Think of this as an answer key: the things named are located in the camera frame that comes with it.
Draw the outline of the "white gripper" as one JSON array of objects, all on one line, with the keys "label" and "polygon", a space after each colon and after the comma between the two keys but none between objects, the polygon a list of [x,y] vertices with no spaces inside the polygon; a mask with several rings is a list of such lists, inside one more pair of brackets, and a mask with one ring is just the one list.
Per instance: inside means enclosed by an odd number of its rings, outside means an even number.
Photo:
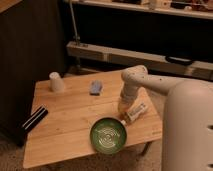
[{"label": "white gripper", "polygon": [[137,120],[142,114],[144,114],[148,109],[145,103],[141,103],[133,109],[125,113],[124,118],[127,124],[130,124]]}]

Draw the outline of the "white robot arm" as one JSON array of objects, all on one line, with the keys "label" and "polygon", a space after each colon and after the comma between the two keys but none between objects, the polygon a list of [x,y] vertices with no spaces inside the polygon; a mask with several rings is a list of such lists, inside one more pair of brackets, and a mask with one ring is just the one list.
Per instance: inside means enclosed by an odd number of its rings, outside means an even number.
[{"label": "white robot arm", "polygon": [[121,113],[142,87],[166,96],[161,171],[213,171],[213,82],[152,75],[143,65],[122,70],[121,79]]}]

